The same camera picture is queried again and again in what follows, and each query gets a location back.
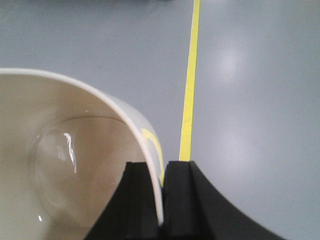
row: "white cup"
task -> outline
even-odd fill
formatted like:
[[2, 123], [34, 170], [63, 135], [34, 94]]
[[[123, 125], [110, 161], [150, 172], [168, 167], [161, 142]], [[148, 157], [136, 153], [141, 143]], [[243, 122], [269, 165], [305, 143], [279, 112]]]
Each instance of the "white cup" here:
[[162, 152], [141, 113], [70, 77], [0, 68], [0, 239], [82, 240], [142, 161], [161, 224]]

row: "gray floor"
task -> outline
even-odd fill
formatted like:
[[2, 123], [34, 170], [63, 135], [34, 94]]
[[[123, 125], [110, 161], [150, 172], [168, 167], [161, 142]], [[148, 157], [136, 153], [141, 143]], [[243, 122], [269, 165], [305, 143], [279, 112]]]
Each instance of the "gray floor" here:
[[[192, 0], [0, 3], [0, 67], [84, 81], [142, 112], [177, 160]], [[287, 239], [320, 238], [318, 1], [202, 0], [192, 159]]]
[[320, 239], [320, 2], [200, 10], [192, 159], [244, 213]]
[[0, 2], [0, 67], [74, 77], [138, 109], [179, 159], [193, 1]]

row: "yellow tape line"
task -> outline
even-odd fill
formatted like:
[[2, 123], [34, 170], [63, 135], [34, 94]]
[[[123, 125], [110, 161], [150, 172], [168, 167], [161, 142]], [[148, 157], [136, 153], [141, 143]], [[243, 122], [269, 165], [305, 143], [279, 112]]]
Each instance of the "yellow tape line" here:
[[180, 141], [180, 161], [190, 161], [197, 66], [200, 0], [194, 0]]
[[162, 155], [162, 149], [161, 149], [159, 140], [152, 132], [150, 132], [148, 129], [145, 129], [145, 128], [142, 129], [142, 135], [146, 140], [149, 139], [153, 143], [156, 149], [156, 152], [159, 158], [159, 163], [160, 163], [160, 175], [158, 177], [160, 178], [160, 183], [163, 186], [164, 179], [165, 179], [165, 169], [164, 169], [164, 158]]

